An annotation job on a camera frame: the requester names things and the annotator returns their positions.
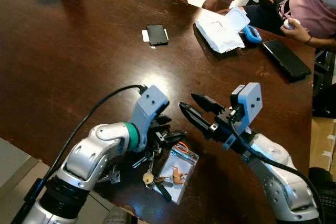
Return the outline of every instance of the wooden table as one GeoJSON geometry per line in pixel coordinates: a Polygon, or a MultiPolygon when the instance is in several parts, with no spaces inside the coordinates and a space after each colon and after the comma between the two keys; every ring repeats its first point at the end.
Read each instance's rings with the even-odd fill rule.
{"type": "MultiPolygon", "coordinates": [[[[121,183],[96,191],[150,223],[274,223],[257,178],[234,152],[205,141],[177,104],[195,105],[190,93],[198,92],[228,106],[239,84],[260,82],[264,108],[252,127],[284,146],[307,173],[312,75],[289,83],[261,48],[213,53],[193,26],[199,11],[175,0],[0,0],[0,136],[50,165],[103,96],[153,83],[169,97],[172,129],[187,130],[187,145],[200,155],[182,202],[167,203],[145,189],[145,165],[122,169],[121,183]],[[163,24],[169,44],[144,43],[147,24],[163,24]]],[[[312,48],[280,39],[313,68],[312,48]]],[[[113,98],[73,144],[97,124],[127,121],[138,97],[126,91],[113,98]]]]}

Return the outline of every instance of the floor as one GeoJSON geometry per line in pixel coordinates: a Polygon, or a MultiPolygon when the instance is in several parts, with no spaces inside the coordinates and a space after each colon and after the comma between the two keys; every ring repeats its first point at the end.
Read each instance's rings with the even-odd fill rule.
{"type": "MultiPolygon", "coordinates": [[[[205,0],[188,0],[201,7],[205,0]]],[[[336,178],[336,162],[332,164],[336,178]]],[[[34,159],[0,138],[0,220],[8,224],[23,203],[23,197],[37,177],[42,177],[48,166],[34,159]]],[[[116,207],[91,192],[79,214],[78,224],[102,223],[116,207]]]]}

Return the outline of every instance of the white object in hand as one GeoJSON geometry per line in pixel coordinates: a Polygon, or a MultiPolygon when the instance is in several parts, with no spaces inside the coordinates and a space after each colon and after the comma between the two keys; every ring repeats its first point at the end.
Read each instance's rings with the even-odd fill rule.
{"type": "MultiPolygon", "coordinates": [[[[296,18],[293,18],[293,20],[301,25],[300,21],[298,21],[296,18]]],[[[285,29],[288,29],[288,30],[294,29],[294,27],[291,24],[289,24],[288,19],[286,19],[283,24],[284,24],[283,26],[285,29]]]]}

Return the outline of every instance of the black smartphone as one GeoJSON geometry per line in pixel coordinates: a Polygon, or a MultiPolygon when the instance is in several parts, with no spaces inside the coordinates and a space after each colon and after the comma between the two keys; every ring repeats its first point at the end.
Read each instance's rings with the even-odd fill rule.
{"type": "Polygon", "coordinates": [[[152,46],[168,44],[168,38],[162,25],[147,25],[146,29],[149,36],[149,43],[152,46]]]}
{"type": "Polygon", "coordinates": [[[290,81],[301,80],[311,74],[307,65],[280,40],[264,41],[262,46],[290,81]]]}

